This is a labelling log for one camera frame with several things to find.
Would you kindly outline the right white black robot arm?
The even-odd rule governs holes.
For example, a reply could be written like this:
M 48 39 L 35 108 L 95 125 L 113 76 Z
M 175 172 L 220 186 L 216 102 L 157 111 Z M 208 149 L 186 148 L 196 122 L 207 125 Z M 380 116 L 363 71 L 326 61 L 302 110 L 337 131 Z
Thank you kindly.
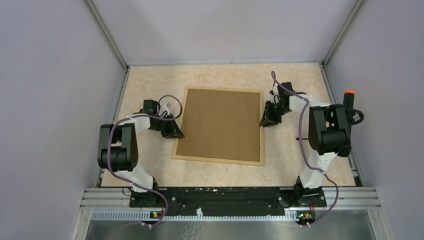
M 298 135 L 303 136 L 303 120 L 308 118 L 307 140 L 312 149 L 310 157 L 306 156 L 306 148 L 302 139 L 299 140 L 301 155 L 305 169 L 298 176 L 294 185 L 293 200 L 299 206 L 307 206 L 314 197 L 322 191 L 322 180 L 331 161 L 339 156 L 350 155 L 352 126 L 359 120 L 354 109 L 355 92 L 347 90 L 343 103 L 324 103 L 314 99 L 304 92 L 295 92 L 291 82 L 278 84 L 277 92 L 270 94 L 277 99 L 267 101 L 264 113 L 259 123 L 261 127 L 271 127 L 282 123 L 282 116 L 290 112 L 299 112 Z

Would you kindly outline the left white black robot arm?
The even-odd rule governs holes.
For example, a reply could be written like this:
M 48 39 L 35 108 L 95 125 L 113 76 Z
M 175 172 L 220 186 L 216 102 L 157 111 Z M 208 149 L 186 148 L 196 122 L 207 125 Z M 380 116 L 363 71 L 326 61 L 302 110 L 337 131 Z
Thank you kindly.
M 139 165 L 137 135 L 143 131 L 157 131 L 165 139 L 183 139 L 185 134 L 176 123 L 182 113 L 171 113 L 171 104 L 152 99 L 144 100 L 143 107 L 116 123 L 103 124 L 99 129 L 97 163 L 115 178 L 130 184 L 141 194 L 149 207 L 160 202 L 155 178 Z

